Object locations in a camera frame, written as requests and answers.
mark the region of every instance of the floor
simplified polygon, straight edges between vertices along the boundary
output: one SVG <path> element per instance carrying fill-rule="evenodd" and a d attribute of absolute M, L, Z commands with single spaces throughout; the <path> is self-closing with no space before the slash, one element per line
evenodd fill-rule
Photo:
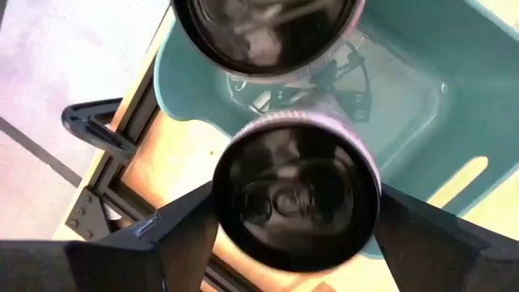
<path fill-rule="evenodd" d="M 168 4 L 8 1 L 0 27 L 0 238 L 51 238 L 95 151 L 64 130 L 62 109 L 121 97 Z"/>

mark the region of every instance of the teal plastic tray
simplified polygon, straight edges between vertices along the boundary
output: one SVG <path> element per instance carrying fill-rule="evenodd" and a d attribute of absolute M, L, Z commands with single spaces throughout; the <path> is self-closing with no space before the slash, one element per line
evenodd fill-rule
<path fill-rule="evenodd" d="M 338 92 L 384 182 L 421 200 L 471 158 L 487 157 L 483 173 L 444 207 L 461 215 L 519 161 L 518 39 L 473 2 L 368 0 L 335 63 L 273 86 L 229 77 L 175 24 L 158 54 L 155 90 L 170 117 L 232 135 L 324 84 Z"/>

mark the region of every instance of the black metal frame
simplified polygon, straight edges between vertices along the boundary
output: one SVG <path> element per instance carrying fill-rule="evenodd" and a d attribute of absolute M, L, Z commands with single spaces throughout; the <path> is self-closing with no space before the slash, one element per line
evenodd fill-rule
<path fill-rule="evenodd" d="M 159 107 L 152 82 L 153 64 L 127 106 L 116 131 L 104 125 L 111 121 L 122 99 L 71 105 L 63 111 L 62 123 L 73 135 L 104 149 L 99 164 L 69 214 L 66 225 L 88 241 L 95 241 L 118 230 L 111 224 L 103 205 L 128 223 L 152 216 L 156 209 L 135 193 L 121 177 L 135 155 Z M 211 255 L 204 280 L 217 291 L 257 291 L 240 273 Z"/>

